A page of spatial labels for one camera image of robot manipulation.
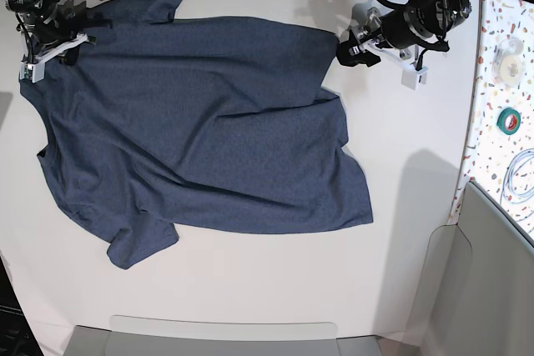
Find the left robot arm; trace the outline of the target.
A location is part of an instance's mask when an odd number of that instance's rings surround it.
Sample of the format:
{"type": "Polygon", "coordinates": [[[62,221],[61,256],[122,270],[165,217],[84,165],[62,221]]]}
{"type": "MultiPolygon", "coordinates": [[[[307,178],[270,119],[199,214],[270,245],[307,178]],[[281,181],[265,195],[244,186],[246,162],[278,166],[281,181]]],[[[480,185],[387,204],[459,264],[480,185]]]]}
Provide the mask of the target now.
{"type": "Polygon", "coordinates": [[[365,23],[350,28],[339,44],[336,58],[345,67],[368,68],[387,58],[401,68],[401,84],[415,90],[426,82],[425,53],[450,50],[446,35],[468,19],[470,0],[376,1],[390,11],[369,8],[365,23]]]}

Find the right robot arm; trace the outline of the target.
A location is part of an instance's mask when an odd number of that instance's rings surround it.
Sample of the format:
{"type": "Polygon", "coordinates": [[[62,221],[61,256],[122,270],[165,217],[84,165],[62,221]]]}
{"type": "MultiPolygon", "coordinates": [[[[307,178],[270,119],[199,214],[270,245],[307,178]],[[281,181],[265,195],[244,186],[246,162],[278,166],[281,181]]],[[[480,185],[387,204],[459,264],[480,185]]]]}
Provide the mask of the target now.
{"type": "Polygon", "coordinates": [[[25,53],[19,78],[37,83],[44,79],[45,67],[54,58],[73,65],[77,61],[77,47],[94,44],[96,38],[83,31],[84,15],[75,11],[62,12],[60,0],[3,0],[14,13],[21,33],[25,53]]]}

